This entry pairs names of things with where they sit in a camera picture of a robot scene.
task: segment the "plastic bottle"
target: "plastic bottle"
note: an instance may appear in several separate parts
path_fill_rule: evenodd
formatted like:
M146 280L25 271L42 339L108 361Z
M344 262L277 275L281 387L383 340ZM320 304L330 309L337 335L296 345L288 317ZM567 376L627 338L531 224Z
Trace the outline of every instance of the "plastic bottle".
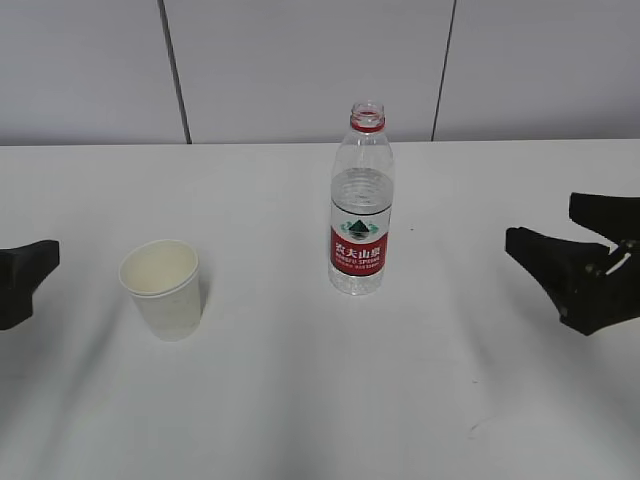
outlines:
M333 167L329 278L351 295L373 292L384 274L395 169L384 126L382 104L356 103Z

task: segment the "white paper cup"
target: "white paper cup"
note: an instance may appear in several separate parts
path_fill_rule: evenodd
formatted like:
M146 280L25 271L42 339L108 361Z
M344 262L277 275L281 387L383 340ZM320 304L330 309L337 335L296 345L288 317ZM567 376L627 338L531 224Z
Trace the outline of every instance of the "white paper cup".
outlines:
M142 245L120 265L120 283L158 338L180 340L200 324L198 269L195 250L178 240Z

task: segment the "water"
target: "water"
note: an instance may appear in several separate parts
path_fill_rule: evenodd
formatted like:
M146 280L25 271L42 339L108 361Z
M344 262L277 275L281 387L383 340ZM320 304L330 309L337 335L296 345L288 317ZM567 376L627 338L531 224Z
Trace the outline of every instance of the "water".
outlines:
M331 182L331 199L342 210L354 215L371 215L389 208L393 201L393 181L373 168L350 168ZM329 279L340 291L365 295L382 283L384 267L366 277L342 273L329 262Z

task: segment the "white wall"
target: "white wall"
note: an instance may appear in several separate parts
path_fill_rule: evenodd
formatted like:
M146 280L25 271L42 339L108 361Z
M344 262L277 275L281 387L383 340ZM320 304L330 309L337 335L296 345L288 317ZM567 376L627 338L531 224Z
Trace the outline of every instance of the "white wall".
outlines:
M459 0L436 140L640 137L640 1Z
M4 0L0 145L179 143L155 0Z
M358 99L431 135L452 0L166 0L194 142L337 141Z
M0 2L0 145L184 143L158 0ZM453 0L165 0L194 142L427 140ZM639 0L458 0L436 140L640 137Z

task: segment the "table surface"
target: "table surface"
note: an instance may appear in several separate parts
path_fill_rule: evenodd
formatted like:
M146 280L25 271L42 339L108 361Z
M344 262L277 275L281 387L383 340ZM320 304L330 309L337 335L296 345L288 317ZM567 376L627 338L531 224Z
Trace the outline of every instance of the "table surface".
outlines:
M640 141L405 143L387 271L327 279L336 145L0 148L0 248L61 242L0 334L0 477L634 479L640 324L561 325L505 229L602 241L573 191L638 196ZM157 340L117 281L194 245L200 327Z

